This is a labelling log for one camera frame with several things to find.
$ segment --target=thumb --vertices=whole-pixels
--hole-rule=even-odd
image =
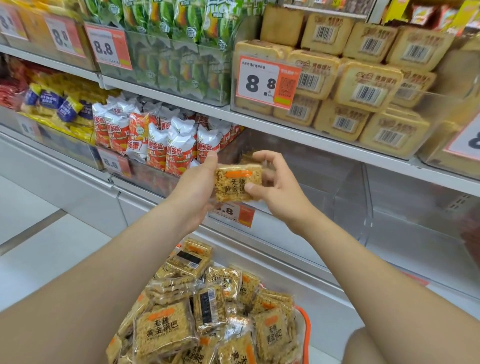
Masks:
[[[251,182],[248,182],[245,185],[245,191],[247,191],[257,200],[265,200],[267,198],[267,193],[270,188],[271,187],[263,187]]]
[[[203,162],[202,166],[214,172],[216,170],[217,164],[218,164],[218,156],[216,152],[210,151],[208,152],[207,157],[205,158],[205,161]]]

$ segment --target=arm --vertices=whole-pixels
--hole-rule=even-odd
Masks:
[[[273,187],[245,189],[312,245],[390,364],[479,362],[479,321],[400,273],[317,210],[281,154],[260,151],[253,157],[273,162]]]
[[[135,299],[203,221],[216,154],[187,170],[172,194],[108,244],[0,313],[3,363],[96,364]]]

